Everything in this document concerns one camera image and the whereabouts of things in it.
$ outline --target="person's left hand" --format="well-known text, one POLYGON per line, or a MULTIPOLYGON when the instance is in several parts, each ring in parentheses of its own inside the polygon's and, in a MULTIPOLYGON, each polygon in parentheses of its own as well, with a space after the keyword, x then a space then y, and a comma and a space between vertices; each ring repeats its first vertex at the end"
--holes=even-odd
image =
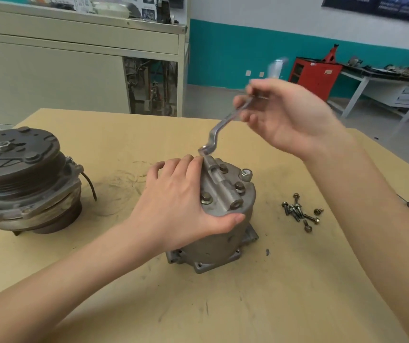
POLYGON ((200 203, 200 175, 203 158, 157 162, 150 167, 146 187, 127 223, 156 247, 157 252, 182 248, 205 236, 225 233, 245 219, 231 213, 214 217, 200 203))

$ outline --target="hand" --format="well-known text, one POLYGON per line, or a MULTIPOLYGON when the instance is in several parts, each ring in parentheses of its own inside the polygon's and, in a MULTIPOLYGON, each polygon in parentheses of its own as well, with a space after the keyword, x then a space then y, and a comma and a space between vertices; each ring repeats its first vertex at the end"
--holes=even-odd
POLYGON ((214 217, 203 211, 199 198, 202 162, 200 156, 186 155, 158 162, 147 173, 146 187, 127 223, 144 233, 158 253, 228 232, 245 218, 241 213, 214 217))
MULTIPOLYGON (((246 91, 267 98, 255 99, 241 113, 242 121, 272 146, 302 160, 345 133, 328 105, 302 86, 277 79, 251 80, 246 91)), ((236 96, 233 104, 238 108, 246 99, 236 96)))

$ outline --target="table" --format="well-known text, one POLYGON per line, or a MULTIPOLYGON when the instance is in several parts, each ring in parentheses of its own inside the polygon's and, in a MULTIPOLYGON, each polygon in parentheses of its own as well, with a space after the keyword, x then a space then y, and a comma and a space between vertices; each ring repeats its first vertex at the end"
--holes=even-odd
MULTIPOLYGON (((0 291, 127 218, 150 164, 196 154, 214 120, 41 109, 19 126, 45 128, 82 164, 83 212, 51 235, 0 231, 0 291)), ((409 200, 409 165, 356 130, 388 182, 409 200)), ((391 342, 408 343, 366 277, 303 163, 241 122, 219 135, 215 157, 253 170, 251 223, 260 239, 242 257, 204 274, 165 255, 103 288, 45 342, 391 342), (322 207, 306 234, 281 203, 298 192, 305 212, 322 207)))
POLYGON ((341 74, 360 81, 346 107, 332 100, 327 101, 329 105, 342 112, 341 119, 347 118, 361 95, 366 95, 389 107, 408 108, 406 113, 398 112, 393 108, 391 111, 402 116, 400 124, 409 119, 409 77, 377 74, 364 68, 352 68, 346 65, 343 65, 341 74))
POLYGON ((0 128, 44 106, 130 113, 125 57, 178 63, 176 114, 182 116, 187 29, 0 2, 0 128))

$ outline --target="white desk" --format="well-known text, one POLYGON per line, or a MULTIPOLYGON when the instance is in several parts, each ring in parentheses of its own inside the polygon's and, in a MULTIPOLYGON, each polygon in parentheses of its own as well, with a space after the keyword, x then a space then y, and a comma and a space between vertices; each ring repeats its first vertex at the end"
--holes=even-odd
POLYGON ((123 57, 177 62, 182 116, 186 36, 186 25, 0 2, 0 127, 44 107, 130 113, 123 57))
MULTIPOLYGON (((360 81, 357 90, 346 107, 342 107, 332 100, 327 101, 329 105, 343 113, 341 119, 349 115, 361 95, 370 97, 389 107, 409 108, 409 81, 360 76, 346 71, 345 68, 343 68, 341 74, 360 81)), ((402 116, 400 123, 404 123, 409 119, 409 109, 404 114, 401 112, 396 113, 402 116)))

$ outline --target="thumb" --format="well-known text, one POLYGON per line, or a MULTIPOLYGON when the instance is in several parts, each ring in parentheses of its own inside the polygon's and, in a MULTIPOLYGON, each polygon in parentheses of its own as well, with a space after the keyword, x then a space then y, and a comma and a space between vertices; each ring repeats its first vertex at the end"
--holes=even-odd
POLYGON ((211 234, 219 234, 219 233, 226 233, 233 229, 237 224, 241 223, 246 216, 242 213, 231 213, 224 215, 222 217, 213 217, 212 215, 208 215, 209 229, 211 230, 211 234))

